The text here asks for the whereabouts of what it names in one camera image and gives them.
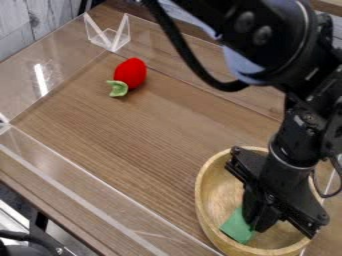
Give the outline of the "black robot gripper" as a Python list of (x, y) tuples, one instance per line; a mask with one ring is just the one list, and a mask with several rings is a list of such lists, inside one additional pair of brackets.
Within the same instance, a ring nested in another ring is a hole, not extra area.
[(269, 151), (234, 146), (226, 170), (243, 184), (243, 218), (257, 232), (287, 221), (313, 239), (330, 222), (330, 216), (311, 190), (313, 167), (287, 164)]

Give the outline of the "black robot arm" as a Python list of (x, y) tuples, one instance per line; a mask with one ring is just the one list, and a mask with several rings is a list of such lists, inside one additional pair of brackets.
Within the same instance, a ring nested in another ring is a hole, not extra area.
[(235, 147), (226, 168), (242, 181), (242, 214), (253, 230), (290, 222), (307, 236), (328, 225), (316, 168), (342, 154), (342, 49), (333, 20), (309, 0), (175, 0), (222, 43), (237, 82), (274, 86), (285, 116), (269, 152)]

